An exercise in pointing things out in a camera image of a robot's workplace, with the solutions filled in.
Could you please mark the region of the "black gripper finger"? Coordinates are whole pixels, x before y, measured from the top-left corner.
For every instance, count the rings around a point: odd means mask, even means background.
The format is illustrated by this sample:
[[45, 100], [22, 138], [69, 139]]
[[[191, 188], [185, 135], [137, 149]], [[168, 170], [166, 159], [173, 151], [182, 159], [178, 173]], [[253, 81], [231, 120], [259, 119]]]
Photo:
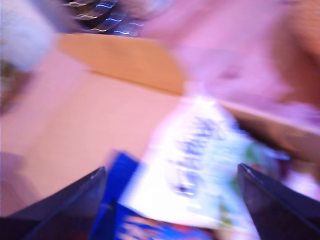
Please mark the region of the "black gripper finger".
[[6, 218], [8, 240], [87, 240], [104, 197], [104, 167]]
[[318, 240], [320, 203], [240, 163], [243, 200], [262, 240]]

